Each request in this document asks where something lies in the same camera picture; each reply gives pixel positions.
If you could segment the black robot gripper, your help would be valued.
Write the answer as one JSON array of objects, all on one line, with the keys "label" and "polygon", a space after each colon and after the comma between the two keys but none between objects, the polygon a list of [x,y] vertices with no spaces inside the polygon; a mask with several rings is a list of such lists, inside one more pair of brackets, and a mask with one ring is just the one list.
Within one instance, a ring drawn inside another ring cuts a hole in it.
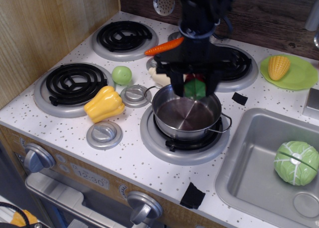
[{"label": "black robot gripper", "polygon": [[206,39],[184,38],[174,49],[154,56],[157,73],[170,77],[174,93],[184,96],[184,74],[204,74],[205,96],[213,95],[222,79],[223,71],[236,69],[236,52],[217,46]]}]

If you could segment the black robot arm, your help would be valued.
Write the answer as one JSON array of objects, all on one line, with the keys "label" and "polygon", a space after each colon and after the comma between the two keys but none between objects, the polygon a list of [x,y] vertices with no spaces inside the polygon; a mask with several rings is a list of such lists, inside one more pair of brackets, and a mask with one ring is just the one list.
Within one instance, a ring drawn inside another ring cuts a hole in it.
[{"label": "black robot arm", "polygon": [[170,77],[176,95],[184,95],[184,75],[204,77],[205,94],[212,95],[226,71],[235,70],[236,51],[210,42],[215,28],[229,11],[233,0],[179,0],[182,8],[179,31],[183,42],[176,48],[156,54],[157,73]]}]

